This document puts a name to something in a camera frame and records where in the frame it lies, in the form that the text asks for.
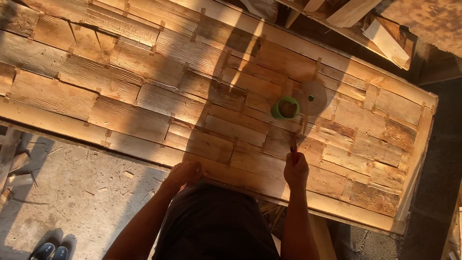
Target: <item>green cup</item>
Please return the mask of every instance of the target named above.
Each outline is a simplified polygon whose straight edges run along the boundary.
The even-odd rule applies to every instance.
[[[279,111],[279,102],[282,102],[282,101],[286,101],[286,102],[289,102],[291,104],[296,104],[297,105],[297,110],[295,111],[295,114],[294,114],[293,117],[286,118],[286,117],[281,115],[281,113]],[[298,102],[295,99],[293,99],[292,97],[282,97],[281,99],[278,100],[278,102],[276,102],[276,104],[274,104],[271,107],[271,115],[275,119],[292,119],[292,118],[295,118],[296,116],[298,116],[299,112],[300,112],[300,106],[298,105]]]

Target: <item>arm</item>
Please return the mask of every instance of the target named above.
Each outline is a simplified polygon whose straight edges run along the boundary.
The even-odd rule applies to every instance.
[[[194,183],[202,175],[198,162],[175,165],[156,194],[116,237],[103,259],[147,259],[171,200],[186,183]]]
[[[298,156],[297,164],[293,164],[292,153],[289,153],[284,168],[290,199],[281,241],[281,258],[317,260],[319,255],[310,228],[306,202],[308,164],[304,154],[295,153],[293,156]]]

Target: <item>wooden workbench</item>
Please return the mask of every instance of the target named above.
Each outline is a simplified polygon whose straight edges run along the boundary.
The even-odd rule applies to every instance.
[[[0,1],[2,124],[281,204],[299,133],[310,211],[403,234],[437,97],[213,0]],[[316,75],[318,116],[270,107]]]

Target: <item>person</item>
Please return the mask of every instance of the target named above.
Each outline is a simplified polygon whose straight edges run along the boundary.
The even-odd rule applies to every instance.
[[[199,181],[201,164],[183,162],[172,168],[103,259],[147,259],[159,231],[152,259],[317,259],[306,201],[308,173],[302,153],[287,155],[290,200],[280,256],[255,199]]]

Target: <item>black shirt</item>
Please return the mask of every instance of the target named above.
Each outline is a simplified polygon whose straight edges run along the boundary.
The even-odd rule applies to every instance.
[[[186,187],[165,214],[152,259],[279,259],[257,202],[206,183]]]

